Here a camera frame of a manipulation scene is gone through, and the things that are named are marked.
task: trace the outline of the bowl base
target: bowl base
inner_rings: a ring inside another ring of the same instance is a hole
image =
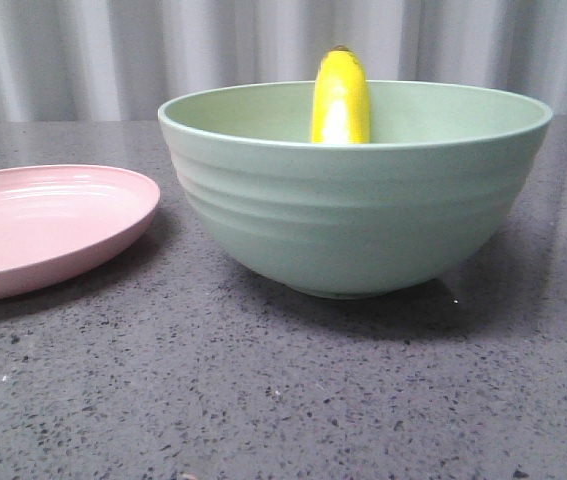
[[[311,290],[307,288],[294,287],[288,285],[292,290],[297,292],[305,293],[306,295],[311,295],[313,297],[320,298],[330,298],[333,300],[360,300],[363,298],[379,297],[385,295],[388,292],[370,292],[370,293],[336,293],[336,292],[323,292],[320,290]]]

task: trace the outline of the bowl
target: bowl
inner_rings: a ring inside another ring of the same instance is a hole
[[[492,236],[550,108],[509,92],[370,81],[371,143],[309,143],[313,82],[221,88],[158,112],[204,226],[249,269],[360,298],[435,278]]]

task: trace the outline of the gray speckled countertop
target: gray speckled countertop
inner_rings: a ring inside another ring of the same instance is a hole
[[[0,300],[0,479],[567,479],[567,116],[477,254],[349,302],[229,259],[155,122],[0,125],[0,168],[48,163],[163,196],[114,260]]]

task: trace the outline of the curtain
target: curtain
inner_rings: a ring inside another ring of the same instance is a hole
[[[136,120],[185,93],[370,79],[500,88],[567,113],[567,0],[0,0],[0,121]]]

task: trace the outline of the bowl rim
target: bowl rim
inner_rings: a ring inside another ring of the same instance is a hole
[[[164,126],[169,126],[181,130],[185,133],[204,137],[207,139],[216,139],[223,142],[240,143],[253,146],[262,147],[276,147],[276,148],[294,148],[294,149],[312,149],[312,150],[403,150],[403,149],[414,149],[414,148],[432,148],[432,147],[444,147],[444,146],[454,146],[454,145],[467,145],[476,144],[483,142],[492,142],[496,140],[507,139],[515,137],[518,135],[526,134],[528,132],[543,128],[552,121],[554,117],[554,112],[552,108],[546,103],[537,100],[536,98],[523,95],[520,93],[509,92],[506,90],[500,90],[497,88],[480,87],[475,85],[462,85],[457,83],[445,83],[445,82],[425,82],[418,80],[367,80],[370,84],[417,84],[417,85],[430,85],[438,86],[444,88],[458,88],[463,90],[474,90],[479,92],[489,92],[490,94],[498,94],[503,96],[509,96],[515,98],[519,101],[527,102],[536,106],[540,112],[539,120],[532,122],[524,127],[516,128],[512,130],[507,130],[495,135],[475,135],[463,138],[457,138],[452,140],[444,141],[427,141],[427,142],[374,142],[374,143],[356,143],[356,144],[329,144],[329,143],[312,143],[309,140],[307,142],[297,142],[297,141],[285,141],[285,140],[267,140],[255,137],[244,137],[239,135],[229,135],[225,133],[212,132],[209,130],[204,130],[201,128],[191,127],[183,123],[177,122],[170,118],[166,110],[175,103],[186,101],[190,98],[209,95],[217,92],[223,92],[228,90],[240,90],[249,88],[268,88],[277,85],[301,85],[301,84],[311,84],[314,80],[300,80],[300,81],[281,81],[281,82],[265,82],[265,83],[248,83],[243,85],[233,85],[220,88],[212,88],[207,90],[200,90],[185,95],[181,95],[172,98],[164,102],[158,109],[158,120],[159,123]]]

